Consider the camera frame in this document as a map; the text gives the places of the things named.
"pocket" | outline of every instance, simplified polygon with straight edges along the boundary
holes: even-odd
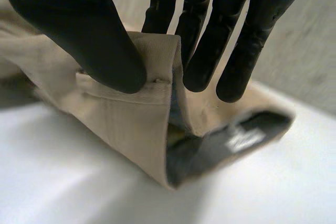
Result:
[[[76,73],[76,83],[83,93],[109,100],[138,104],[167,105],[170,103],[172,90],[171,83],[156,79],[154,82],[147,82],[138,93],[125,94],[100,84],[82,72]]]

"clothing tag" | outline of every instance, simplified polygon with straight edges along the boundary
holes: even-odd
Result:
[[[229,130],[233,137],[226,143],[226,146],[234,153],[261,142],[266,136],[258,128],[246,132],[240,126],[230,126]]]

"glove finger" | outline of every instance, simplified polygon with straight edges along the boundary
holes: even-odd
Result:
[[[277,20],[294,0],[250,0],[237,44],[217,84],[217,96],[236,102],[244,94],[264,44]]]
[[[142,32],[166,34],[175,12],[175,3],[176,0],[151,0]]]
[[[193,92],[208,86],[246,0],[213,0],[209,23],[184,72],[184,85]]]
[[[125,93],[144,85],[144,64],[112,0],[9,1],[95,80]]]

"gray wall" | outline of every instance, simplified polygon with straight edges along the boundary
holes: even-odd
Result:
[[[114,0],[123,22],[141,30],[149,0]],[[174,33],[183,0],[169,28]],[[223,69],[243,24],[224,52]],[[336,114],[336,0],[296,0],[281,17],[260,56],[253,78]]]

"gloved hand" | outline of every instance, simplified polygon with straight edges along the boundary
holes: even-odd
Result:
[[[177,35],[182,40],[183,81],[194,92],[209,84],[230,39],[246,0],[213,0],[209,23],[196,48],[209,0],[184,0]],[[294,0],[250,0],[247,17],[236,46],[217,84],[217,96],[224,102],[239,100],[276,21]],[[151,0],[144,33],[167,32],[176,0]]]
[[[124,93],[146,82],[140,55],[112,0],[9,0],[95,80]]]

